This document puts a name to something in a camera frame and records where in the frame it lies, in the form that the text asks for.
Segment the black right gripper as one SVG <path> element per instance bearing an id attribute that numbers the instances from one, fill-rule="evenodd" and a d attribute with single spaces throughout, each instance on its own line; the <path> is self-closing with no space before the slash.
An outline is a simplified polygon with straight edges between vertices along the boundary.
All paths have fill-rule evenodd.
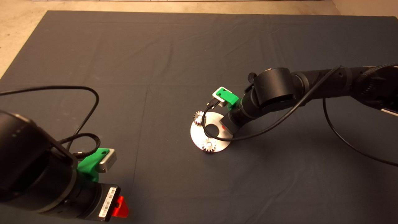
<path id="1" fill-rule="evenodd" d="M 222 129 L 226 129 L 229 133 L 236 134 L 242 126 L 249 122 L 249 117 L 242 110 L 230 110 L 222 118 Z"/>

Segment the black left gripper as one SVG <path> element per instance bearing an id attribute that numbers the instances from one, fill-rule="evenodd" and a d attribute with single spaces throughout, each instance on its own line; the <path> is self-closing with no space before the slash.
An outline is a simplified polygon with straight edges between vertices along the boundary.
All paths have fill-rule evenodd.
<path id="1" fill-rule="evenodd" d="M 91 211 L 91 220 L 108 222 L 112 217 L 127 218 L 129 208 L 126 200 L 120 195 L 120 187 L 116 184 L 98 183 L 98 193 Z"/>

